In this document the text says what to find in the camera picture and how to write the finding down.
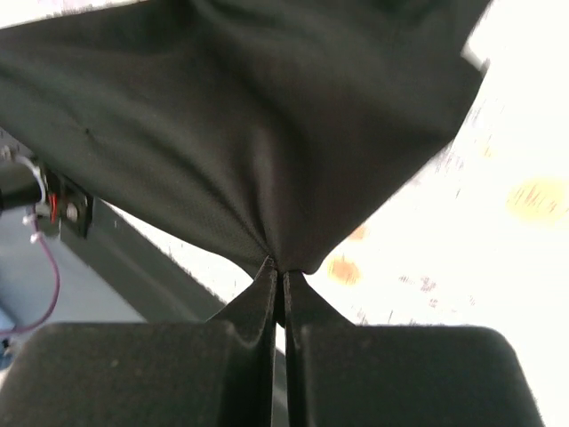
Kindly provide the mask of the black t shirt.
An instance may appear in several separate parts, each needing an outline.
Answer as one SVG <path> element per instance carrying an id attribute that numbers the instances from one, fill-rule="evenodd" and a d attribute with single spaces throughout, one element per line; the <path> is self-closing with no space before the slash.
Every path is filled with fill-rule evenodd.
<path id="1" fill-rule="evenodd" d="M 485 1 L 143 1 L 1 32 L 1 125 L 245 270 L 323 259 L 457 134 Z"/>

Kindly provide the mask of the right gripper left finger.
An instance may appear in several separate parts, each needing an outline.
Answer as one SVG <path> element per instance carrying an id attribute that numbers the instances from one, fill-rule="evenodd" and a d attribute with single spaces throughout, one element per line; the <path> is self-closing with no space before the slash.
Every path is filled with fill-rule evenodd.
<path id="1" fill-rule="evenodd" d="M 45 326 L 1 389 L 4 426 L 268 426 L 278 273 L 204 323 Z"/>

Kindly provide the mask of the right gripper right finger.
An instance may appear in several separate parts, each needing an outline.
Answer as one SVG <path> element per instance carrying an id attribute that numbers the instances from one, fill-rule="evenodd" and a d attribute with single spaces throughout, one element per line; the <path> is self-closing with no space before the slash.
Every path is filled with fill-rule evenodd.
<path id="1" fill-rule="evenodd" d="M 282 279 L 293 426 L 539 426 L 516 353 L 473 326 L 357 326 Z"/>

